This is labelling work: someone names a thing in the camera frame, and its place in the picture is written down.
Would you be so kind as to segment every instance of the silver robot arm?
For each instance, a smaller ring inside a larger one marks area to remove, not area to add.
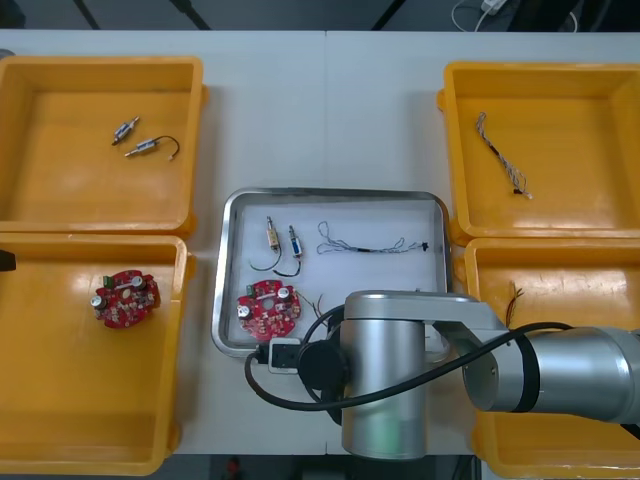
[[[455,294],[368,291],[345,303],[340,346],[350,365],[346,393],[375,392],[424,372],[424,326],[463,355],[507,332],[486,303]],[[476,408],[640,422],[640,339],[616,328],[534,332],[463,370]],[[343,411],[343,446],[361,456],[425,454],[424,386]]]

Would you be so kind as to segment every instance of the metal connector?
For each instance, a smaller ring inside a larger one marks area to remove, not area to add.
[[[140,120],[140,117],[135,117],[130,122],[124,122],[122,125],[120,125],[113,134],[113,142],[111,143],[111,145],[117,145],[122,140],[124,140],[127,135],[129,135],[133,131],[133,127],[136,125],[136,122],[138,120]]]
[[[148,140],[145,140],[144,142],[140,142],[139,144],[137,144],[136,148],[134,148],[130,152],[125,153],[124,156],[131,157],[133,155],[138,155],[142,152],[153,150],[157,146],[158,146],[158,142],[155,139],[150,138]]]

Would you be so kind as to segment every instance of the electrolytic capacitor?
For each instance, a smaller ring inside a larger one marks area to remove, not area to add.
[[[246,305],[238,305],[238,316],[247,318],[251,314],[251,310]]]
[[[289,225],[289,239],[291,240],[291,247],[293,248],[293,258],[300,258],[302,256],[302,244],[296,236],[296,232],[293,230],[293,225]]]
[[[91,306],[97,310],[103,310],[104,307],[107,306],[107,300],[102,298],[100,295],[95,295],[91,297]]]
[[[281,300],[286,300],[289,298],[289,289],[286,287],[282,287],[278,290],[278,298]]]

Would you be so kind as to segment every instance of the small black connector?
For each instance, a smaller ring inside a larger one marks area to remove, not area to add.
[[[256,348],[256,360],[261,365],[266,365],[269,363],[269,344],[265,343],[262,345],[258,345]]]
[[[276,343],[272,346],[271,367],[273,368],[298,368],[298,354],[301,345]]]

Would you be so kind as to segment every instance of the black ring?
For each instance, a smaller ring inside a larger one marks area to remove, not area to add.
[[[540,365],[538,364],[536,351],[533,349],[533,345],[531,345],[526,335],[517,338],[516,344],[522,354],[523,385],[520,402],[518,402],[518,406],[511,411],[514,413],[524,413],[530,412],[538,402],[540,395]]]

